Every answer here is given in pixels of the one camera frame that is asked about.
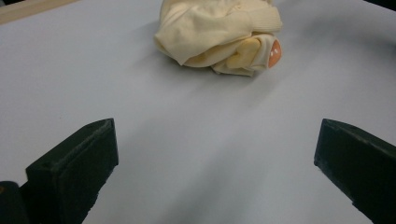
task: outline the white tabletop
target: white tabletop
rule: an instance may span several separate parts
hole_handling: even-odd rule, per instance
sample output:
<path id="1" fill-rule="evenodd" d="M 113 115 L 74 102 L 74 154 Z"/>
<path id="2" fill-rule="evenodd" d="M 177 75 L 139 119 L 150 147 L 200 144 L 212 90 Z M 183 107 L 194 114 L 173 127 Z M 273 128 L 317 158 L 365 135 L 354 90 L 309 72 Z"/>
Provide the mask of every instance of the white tabletop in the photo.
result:
<path id="1" fill-rule="evenodd" d="M 114 118 L 120 165 L 84 223 L 368 224 L 313 163 L 322 119 L 396 145 L 396 12 L 277 0 L 283 58 L 254 78 L 155 49 L 160 0 L 81 0 L 0 25 L 0 179 Z"/>

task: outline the cloth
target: cloth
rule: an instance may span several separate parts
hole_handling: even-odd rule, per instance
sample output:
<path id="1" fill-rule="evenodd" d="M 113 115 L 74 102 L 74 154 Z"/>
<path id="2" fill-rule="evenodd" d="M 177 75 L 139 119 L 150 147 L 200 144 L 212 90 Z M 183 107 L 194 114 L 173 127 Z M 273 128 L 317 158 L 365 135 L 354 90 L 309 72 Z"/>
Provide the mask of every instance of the cloth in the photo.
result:
<path id="1" fill-rule="evenodd" d="M 179 64 L 247 76 L 268 68 L 274 33 L 282 26 L 271 0 L 163 0 L 160 23 L 154 41 Z M 251 60 L 243 66 L 233 64 L 247 55 Z"/>

